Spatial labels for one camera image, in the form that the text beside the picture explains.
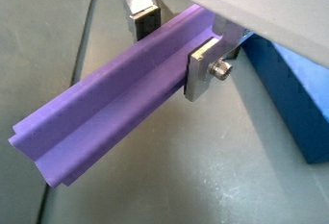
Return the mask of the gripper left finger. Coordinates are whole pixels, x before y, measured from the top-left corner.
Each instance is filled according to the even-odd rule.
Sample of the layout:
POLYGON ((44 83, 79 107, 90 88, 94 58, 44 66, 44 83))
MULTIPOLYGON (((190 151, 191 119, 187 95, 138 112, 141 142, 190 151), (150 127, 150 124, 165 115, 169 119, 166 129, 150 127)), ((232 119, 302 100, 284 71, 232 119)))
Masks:
POLYGON ((161 9, 153 0, 123 0, 134 39, 139 41, 161 27, 161 9))

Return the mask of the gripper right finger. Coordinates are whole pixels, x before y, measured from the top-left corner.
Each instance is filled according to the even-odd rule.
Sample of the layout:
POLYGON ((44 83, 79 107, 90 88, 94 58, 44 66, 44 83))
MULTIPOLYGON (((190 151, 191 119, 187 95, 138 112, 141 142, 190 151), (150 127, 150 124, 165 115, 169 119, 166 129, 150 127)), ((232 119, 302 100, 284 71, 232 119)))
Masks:
POLYGON ((225 57, 248 39, 245 31, 233 21, 220 15, 214 17, 214 35, 189 54, 183 95, 190 102, 206 92, 213 77, 221 81, 228 78, 233 66, 225 57))

